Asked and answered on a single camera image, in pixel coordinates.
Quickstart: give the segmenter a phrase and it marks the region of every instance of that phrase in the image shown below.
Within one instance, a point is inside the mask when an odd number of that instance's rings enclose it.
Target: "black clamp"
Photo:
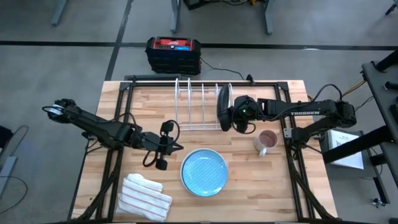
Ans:
[[[256,82],[254,82],[253,77],[250,74],[246,77],[246,81],[249,81],[250,85],[252,86],[256,84]]]

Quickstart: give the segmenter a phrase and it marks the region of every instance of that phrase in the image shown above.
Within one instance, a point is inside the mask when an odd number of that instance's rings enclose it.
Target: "wire dish rack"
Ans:
[[[229,88],[229,105],[233,106],[233,88],[232,85],[229,83],[228,84]],[[206,109],[205,109],[205,95],[207,95],[209,92],[213,92],[215,95],[215,102],[217,102],[218,98],[218,93],[220,92],[221,88],[219,86],[215,85],[214,89],[212,88],[205,88],[205,85],[202,83],[201,88],[192,88],[191,85],[191,79],[188,79],[188,85],[187,88],[180,88],[179,80],[178,78],[175,79],[175,120],[177,123],[180,125],[181,131],[208,131],[208,130],[221,130],[220,124],[218,123],[218,118],[217,118],[217,107],[216,105],[213,105],[212,107],[215,108],[215,112],[212,117],[214,119],[211,119],[212,122],[206,121],[205,118],[206,116]],[[187,93],[187,100],[188,100],[188,121],[184,122],[183,124],[180,124],[180,119],[178,118],[178,99],[179,95],[182,96],[183,93]],[[193,121],[193,115],[192,115],[192,96],[195,94],[195,97],[198,97],[197,94],[201,93],[201,121]]]

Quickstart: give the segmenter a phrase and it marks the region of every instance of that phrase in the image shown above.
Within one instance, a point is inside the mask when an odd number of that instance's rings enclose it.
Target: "black battery box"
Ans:
[[[200,73],[200,43],[180,37],[152,37],[145,52],[152,70],[157,73]]]

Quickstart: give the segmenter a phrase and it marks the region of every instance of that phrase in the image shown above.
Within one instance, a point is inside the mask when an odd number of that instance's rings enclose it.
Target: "dish rack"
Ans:
[[[228,107],[233,106],[233,88],[232,85],[228,84],[229,89],[229,104]],[[187,88],[180,88],[178,78],[175,79],[175,120],[180,125],[181,131],[208,131],[208,130],[221,130],[220,124],[218,123],[217,112],[215,111],[215,122],[214,123],[206,123],[205,122],[205,92],[214,92],[216,95],[216,99],[218,97],[218,93],[221,89],[218,88],[217,83],[215,84],[214,89],[205,88],[205,85],[202,83],[201,88],[192,88],[191,79],[188,79]],[[188,117],[189,124],[180,124],[178,121],[178,95],[181,92],[186,91],[188,93]],[[202,121],[199,123],[198,121],[192,121],[192,107],[191,107],[191,97],[194,92],[201,92],[201,108],[202,108]]]

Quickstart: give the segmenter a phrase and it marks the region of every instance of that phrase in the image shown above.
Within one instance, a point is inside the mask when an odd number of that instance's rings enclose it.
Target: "folded cloth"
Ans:
[[[155,188],[159,189],[159,183],[149,180],[146,182],[143,180],[146,179],[141,175],[129,175],[123,180],[116,213],[133,213],[153,221],[164,222],[169,212],[172,198],[159,191],[137,184],[137,182],[139,182],[144,185],[156,185],[157,187]]]
[[[136,183],[138,185],[141,185],[143,187],[147,187],[152,190],[156,190],[158,192],[161,192],[163,190],[163,185],[158,182],[154,182],[151,180],[145,179],[142,175],[140,174],[129,174],[127,176],[127,179],[130,180],[133,183]]]

